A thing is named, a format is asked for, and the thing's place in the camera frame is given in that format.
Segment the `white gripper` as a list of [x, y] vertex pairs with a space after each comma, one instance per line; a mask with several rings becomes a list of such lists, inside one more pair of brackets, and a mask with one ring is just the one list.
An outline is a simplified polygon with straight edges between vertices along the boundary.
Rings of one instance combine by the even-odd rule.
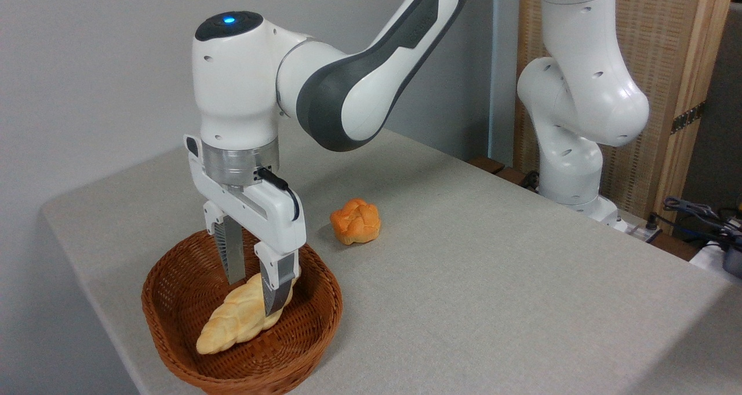
[[267, 181], [228, 191], [206, 174], [198, 137], [185, 135], [194, 185], [207, 201], [204, 206], [206, 230], [214, 237], [230, 285], [246, 278], [242, 226], [260, 242], [254, 245], [260, 260], [265, 315], [285, 307], [300, 276], [299, 248], [307, 242], [307, 229], [297, 196]]

